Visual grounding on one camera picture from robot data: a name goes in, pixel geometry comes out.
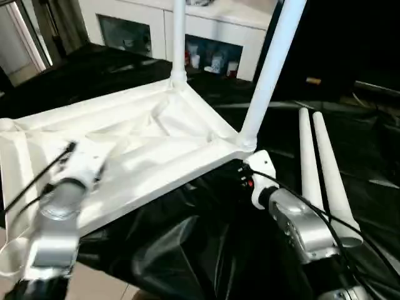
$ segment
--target floor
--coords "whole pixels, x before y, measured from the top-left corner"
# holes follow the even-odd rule
[[[6,231],[0,228],[0,246],[6,242]],[[13,284],[8,279],[0,278],[0,299],[3,299]],[[148,295],[138,288],[126,284],[107,274],[95,271],[77,263],[69,283],[67,300],[141,300]]]

